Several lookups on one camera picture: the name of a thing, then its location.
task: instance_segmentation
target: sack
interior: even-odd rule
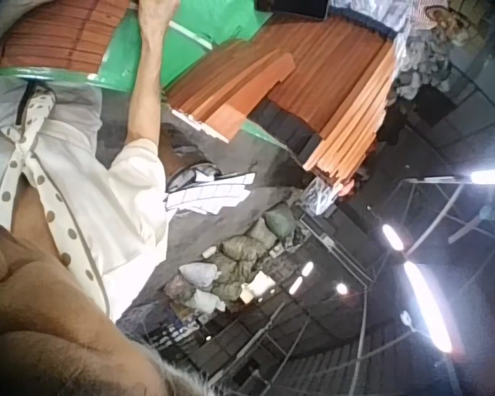
[[[235,260],[231,260],[222,253],[215,253],[209,258],[208,262],[215,264],[219,272],[215,283],[228,283],[231,278],[235,277],[234,272],[237,268]]]
[[[193,262],[180,266],[180,273],[186,281],[199,288],[209,287],[218,277],[218,267],[215,264]]]
[[[257,222],[246,232],[246,235],[251,238],[264,243],[267,250],[273,248],[277,242],[277,236],[268,229],[264,219],[260,218]]]
[[[183,304],[191,299],[196,291],[196,287],[187,282],[182,275],[178,274],[165,285],[163,291],[168,298]]]
[[[217,285],[213,287],[213,294],[223,301],[235,301],[242,293],[242,283],[235,282],[230,285]]]
[[[266,247],[255,238],[238,235],[222,242],[221,251],[237,262],[255,262],[266,255]]]
[[[220,298],[211,293],[197,290],[192,298],[185,303],[187,307],[198,309],[205,314],[212,314],[215,309],[225,311],[225,304]]]
[[[264,215],[267,227],[272,231],[281,241],[288,235],[291,235],[295,230],[295,218],[291,213],[290,207],[281,202],[272,209],[269,209]]]

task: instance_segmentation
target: stack of wooden planks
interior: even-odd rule
[[[310,140],[316,147],[304,146],[307,152],[291,151],[306,170],[328,182],[347,181],[383,122],[394,70],[393,43],[338,16],[323,22],[274,16],[255,43],[294,57],[295,71],[268,99],[301,119],[318,138]]]
[[[55,0],[26,14],[0,40],[0,68],[97,73],[129,0]]]
[[[213,50],[166,89],[176,112],[229,142],[248,114],[294,70],[291,54],[234,40]]]

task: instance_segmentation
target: person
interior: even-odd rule
[[[166,255],[159,74],[177,5],[139,2],[128,136],[109,169],[99,90],[0,78],[0,395],[212,394],[114,324]]]

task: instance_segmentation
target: ceiling light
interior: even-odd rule
[[[337,293],[340,295],[347,295],[348,294],[348,287],[344,283],[339,283],[336,286]]]
[[[313,269],[314,269],[314,264],[312,262],[307,262],[300,273],[302,276],[308,276],[312,273]]]
[[[402,239],[398,236],[396,231],[394,231],[394,229],[390,225],[384,224],[381,230],[383,231],[383,234],[389,241],[392,249],[397,250],[399,252],[401,252],[404,249]]]
[[[471,181],[474,184],[495,184],[495,169],[473,172],[471,173]]]
[[[438,304],[436,303],[422,272],[413,262],[406,262],[403,265],[403,268],[405,269],[405,273],[407,274],[414,294],[416,295],[416,300],[420,307],[420,311],[422,312],[431,340],[439,350],[450,353],[453,346],[451,345],[451,339],[447,332],[446,324],[444,323]]]
[[[301,283],[303,283],[303,277],[300,276],[297,278],[297,280],[294,282],[294,284],[290,287],[290,294],[294,295],[297,289],[300,287]]]

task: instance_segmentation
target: hand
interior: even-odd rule
[[[163,42],[168,22],[174,17],[180,0],[139,0],[141,36],[150,45]]]

